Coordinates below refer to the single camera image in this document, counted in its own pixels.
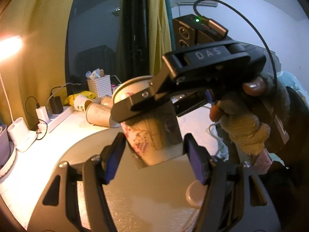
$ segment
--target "white power strip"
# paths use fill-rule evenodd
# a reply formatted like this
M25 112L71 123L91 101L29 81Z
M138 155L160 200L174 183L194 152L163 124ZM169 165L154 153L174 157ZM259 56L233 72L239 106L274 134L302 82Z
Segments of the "white power strip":
M49 118L49 123L47 124L47 132L50 133L54 130L61 122L63 122L68 116L70 116L74 112L73 106L64 106L63 112L60 114L54 114ZM40 123L38 124L39 129L42 133L46 132L46 124Z

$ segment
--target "glowing light bulb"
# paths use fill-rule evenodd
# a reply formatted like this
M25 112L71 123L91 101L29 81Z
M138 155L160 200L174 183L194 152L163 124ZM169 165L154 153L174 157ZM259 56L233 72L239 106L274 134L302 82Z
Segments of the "glowing light bulb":
M20 36L14 36L0 42L0 61L15 54L22 46Z

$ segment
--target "woven basket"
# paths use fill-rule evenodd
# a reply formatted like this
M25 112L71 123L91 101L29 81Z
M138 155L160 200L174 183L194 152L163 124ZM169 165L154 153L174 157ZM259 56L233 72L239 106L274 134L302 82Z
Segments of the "woven basket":
M105 95L112 96L111 76L105 75L98 79L88 79L89 91L95 93L98 98L102 98Z

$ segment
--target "camera lens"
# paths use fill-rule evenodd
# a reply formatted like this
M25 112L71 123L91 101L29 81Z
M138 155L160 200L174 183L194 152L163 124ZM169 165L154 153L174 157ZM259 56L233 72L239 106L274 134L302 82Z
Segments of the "camera lens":
M187 31L187 29L185 29L183 27L179 28L179 33L186 40L188 40L190 38L189 32Z
M180 45L180 47L182 47L182 48L189 47L189 45L188 45L185 41L183 41L183 40L180 40L180 41L179 41L179 45Z

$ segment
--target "lamp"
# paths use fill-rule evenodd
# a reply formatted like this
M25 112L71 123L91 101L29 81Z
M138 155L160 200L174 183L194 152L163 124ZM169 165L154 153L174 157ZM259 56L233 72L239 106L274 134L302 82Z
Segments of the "lamp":
M20 36L14 36L8 39L5 39L0 42L0 62L17 53L22 46L21 38ZM37 134L34 131L30 131L24 121L24 118L19 117L14 121L12 110L10 106L9 99L7 97L7 92L4 87L4 83L1 77L0 73L0 81L2 84L2 88L4 91L5 98L7 100L7 104L9 106L10 110L10 116L12 119L12 124L7 128L7 132L9 133L16 149L20 152L26 151L32 143L36 140Z

